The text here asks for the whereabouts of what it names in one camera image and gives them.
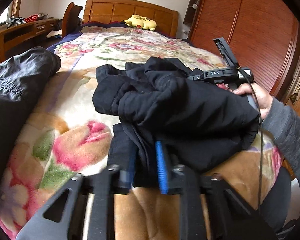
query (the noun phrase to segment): human hand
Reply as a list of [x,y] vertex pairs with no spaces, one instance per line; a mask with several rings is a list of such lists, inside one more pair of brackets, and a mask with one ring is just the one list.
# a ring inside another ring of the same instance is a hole
[[[261,119],[263,120],[267,117],[268,113],[270,112],[273,98],[263,87],[260,87],[258,84],[252,83],[251,85],[256,94],[260,106]],[[232,92],[236,95],[252,94],[251,87],[247,83],[241,84],[240,87],[238,87]]]

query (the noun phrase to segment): black pants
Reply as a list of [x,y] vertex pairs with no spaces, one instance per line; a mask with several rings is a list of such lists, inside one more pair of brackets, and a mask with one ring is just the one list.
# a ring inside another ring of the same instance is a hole
[[269,226],[278,232],[287,218],[291,199],[291,179],[286,168],[281,167],[274,186],[260,206],[260,213]]

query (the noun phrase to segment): gray jacket sleeve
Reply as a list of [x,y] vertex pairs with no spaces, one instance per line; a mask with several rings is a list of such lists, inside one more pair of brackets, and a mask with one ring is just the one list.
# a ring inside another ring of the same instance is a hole
[[284,106],[274,98],[262,126],[273,134],[276,145],[290,163],[300,186],[300,117],[289,106]]

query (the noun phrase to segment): plush toy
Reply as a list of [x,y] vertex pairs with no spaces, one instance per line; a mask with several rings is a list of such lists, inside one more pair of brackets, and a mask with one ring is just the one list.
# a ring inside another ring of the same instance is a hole
[[135,27],[138,29],[154,31],[157,27],[157,23],[153,20],[149,20],[146,17],[134,14],[127,21],[123,21],[126,25],[130,27]]

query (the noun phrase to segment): wooden headboard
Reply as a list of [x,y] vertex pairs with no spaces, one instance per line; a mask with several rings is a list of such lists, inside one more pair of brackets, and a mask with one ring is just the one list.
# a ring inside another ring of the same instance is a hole
[[128,20],[133,14],[147,17],[157,22],[156,31],[175,37],[179,13],[152,3],[136,0],[87,0],[83,21],[110,23]]

